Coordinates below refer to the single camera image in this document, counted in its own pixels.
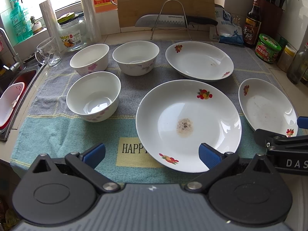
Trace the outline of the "large stained white plate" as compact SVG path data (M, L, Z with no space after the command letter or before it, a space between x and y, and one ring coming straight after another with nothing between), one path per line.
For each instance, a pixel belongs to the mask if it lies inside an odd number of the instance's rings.
M199 158L199 146L220 153L236 152L242 124L231 100L217 88L194 80L160 84L142 99L136 130L146 151L162 165L185 173L209 168Z

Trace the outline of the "white floral bowl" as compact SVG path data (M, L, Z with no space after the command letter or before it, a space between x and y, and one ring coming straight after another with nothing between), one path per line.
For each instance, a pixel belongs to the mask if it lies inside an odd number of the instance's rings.
M69 89L66 104L81 119L98 123L111 117L119 106L121 82L107 71L87 74Z

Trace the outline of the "white fruit plate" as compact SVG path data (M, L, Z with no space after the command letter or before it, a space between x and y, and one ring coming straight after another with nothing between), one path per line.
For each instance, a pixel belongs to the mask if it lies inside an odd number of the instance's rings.
M253 130L263 129L286 137L298 134L296 111L285 94L271 83L249 78L238 90L240 107Z
M221 49L204 42L184 41L169 46L166 60L186 78L216 82L231 76L234 64Z

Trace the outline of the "clear glass bottle red cap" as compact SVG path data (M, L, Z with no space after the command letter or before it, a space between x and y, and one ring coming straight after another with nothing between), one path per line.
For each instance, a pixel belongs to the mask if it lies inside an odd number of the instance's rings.
M287 77L293 84L298 84L307 70L307 43L298 51L287 70Z

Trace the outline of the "grey teal dish towel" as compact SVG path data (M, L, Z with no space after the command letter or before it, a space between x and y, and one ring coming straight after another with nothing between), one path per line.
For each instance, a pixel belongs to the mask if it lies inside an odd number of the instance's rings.
M96 167L99 173L119 184L124 183L181 183L185 184L197 174L181 173L153 159L137 138L135 117L142 98L154 87L170 80L184 79L167 62L166 49L172 41L155 41L160 54L151 72L140 77L123 74L111 57L119 46L110 45L109 72L121 81L120 102L117 111L99 123L87 122L72 113L66 105L70 87L80 78L69 67L72 54L49 71L48 77L30 106L15 143L10 164L23 177L40 153L61 158L72 151L82 153L97 143L104 143L106 156ZM248 78L270 82L283 91L270 72L269 66L259 60L248 48L220 43L209 43L229 55L235 71L221 81L210 85L223 92L235 105L242 122L242 138L237 153L252 158L262 148L253 141L253 130L241 111L238 100L239 85Z

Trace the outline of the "yellow lid spice jar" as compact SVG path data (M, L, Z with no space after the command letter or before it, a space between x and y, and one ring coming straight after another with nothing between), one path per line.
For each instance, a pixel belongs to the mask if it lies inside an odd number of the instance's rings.
M288 44L284 47L284 50L282 51L280 58L278 60L277 66L284 72L288 70L290 67L294 57L296 54L296 50L289 46Z

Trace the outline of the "green lid sauce jar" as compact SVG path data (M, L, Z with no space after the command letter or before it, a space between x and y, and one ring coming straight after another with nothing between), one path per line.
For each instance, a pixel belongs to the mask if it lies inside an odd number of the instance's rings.
M255 54L264 62L273 64L278 54L281 51L280 44L273 38L265 34L260 34L258 37Z

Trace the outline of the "red white colander basin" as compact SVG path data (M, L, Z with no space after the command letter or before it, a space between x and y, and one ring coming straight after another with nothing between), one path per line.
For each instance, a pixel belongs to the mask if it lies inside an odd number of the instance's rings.
M15 84L10 85L2 94L0 101L0 127L4 129L11 115L21 98L26 85L24 82L17 82Z

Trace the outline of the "dark vinegar bottle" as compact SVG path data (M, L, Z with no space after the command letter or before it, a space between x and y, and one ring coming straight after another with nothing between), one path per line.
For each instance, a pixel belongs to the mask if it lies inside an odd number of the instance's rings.
M260 2L261 0L254 0L253 7L250 12L247 13L244 28L243 28L243 40L247 46L253 46L256 42L260 25Z

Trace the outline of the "clear glass mug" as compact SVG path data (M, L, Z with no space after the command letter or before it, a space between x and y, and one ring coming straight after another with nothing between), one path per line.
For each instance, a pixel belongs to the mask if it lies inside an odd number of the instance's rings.
M34 55L38 63L48 67L55 67L62 61L55 37L49 37L41 42Z

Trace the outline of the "blue white salt bag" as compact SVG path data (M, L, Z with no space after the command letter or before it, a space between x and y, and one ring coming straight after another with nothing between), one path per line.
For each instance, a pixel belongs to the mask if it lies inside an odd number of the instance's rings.
M215 16L218 24L210 26L209 39L219 43L243 46L242 28L233 22L233 17L221 5L215 5Z

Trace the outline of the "metal sink faucet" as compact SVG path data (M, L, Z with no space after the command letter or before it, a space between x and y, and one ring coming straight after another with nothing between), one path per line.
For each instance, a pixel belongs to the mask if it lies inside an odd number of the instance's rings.
M14 64L12 64L10 67L6 67L4 66L5 69L12 71L13 73L15 73L17 70L23 70L24 69L24 64L23 61L21 60L21 58L19 57L18 53L15 51L15 49L13 48L5 30L3 28L0 28L1 31L1 35L5 41L5 44L7 45L10 53L12 54L12 58L15 61Z

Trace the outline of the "dark red knife block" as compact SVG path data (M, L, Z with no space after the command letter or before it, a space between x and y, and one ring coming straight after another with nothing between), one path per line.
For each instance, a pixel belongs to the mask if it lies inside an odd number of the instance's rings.
M285 0L260 0L261 33L276 38L284 3Z

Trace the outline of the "glass jar yellow lid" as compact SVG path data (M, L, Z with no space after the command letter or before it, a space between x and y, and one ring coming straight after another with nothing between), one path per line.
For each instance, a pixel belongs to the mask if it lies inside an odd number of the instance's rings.
M83 12L69 12L57 19L59 38L66 51L82 49L87 44L87 28Z

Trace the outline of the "plastic wrap roll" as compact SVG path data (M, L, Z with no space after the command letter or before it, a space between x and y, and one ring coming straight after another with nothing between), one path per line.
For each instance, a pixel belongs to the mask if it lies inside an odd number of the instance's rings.
M59 35L59 24L57 22L56 14L52 8L51 1L46 0L39 4L45 26L48 30L50 37L55 37L59 51L63 54L65 46L63 45Z
M88 36L92 43L101 41L101 31L96 20L93 0L81 0L82 10L86 20Z

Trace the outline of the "small potted plant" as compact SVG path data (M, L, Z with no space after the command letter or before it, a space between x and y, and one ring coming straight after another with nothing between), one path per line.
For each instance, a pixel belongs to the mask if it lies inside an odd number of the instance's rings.
M30 21L31 21L31 29L32 29L33 34L37 34L43 30L43 26L41 22L39 20L35 20L34 16L30 17Z

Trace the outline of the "green dish soap bottle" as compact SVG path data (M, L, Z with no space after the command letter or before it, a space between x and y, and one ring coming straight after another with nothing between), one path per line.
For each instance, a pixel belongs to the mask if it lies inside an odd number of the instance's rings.
M17 42L22 42L33 35L28 11L19 3L19 0L11 0L14 7L10 12L9 18L12 23Z

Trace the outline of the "black handled santoku knife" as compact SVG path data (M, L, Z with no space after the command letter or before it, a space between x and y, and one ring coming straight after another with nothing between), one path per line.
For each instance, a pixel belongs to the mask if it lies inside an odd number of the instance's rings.
M218 22L215 19L207 17L197 17L186 15L187 24L201 24L201 25L213 25L216 26ZM183 15L144 15L140 17L135 23L135 27L147 27L153 28L157 26L159 28L185 28L185 18Z

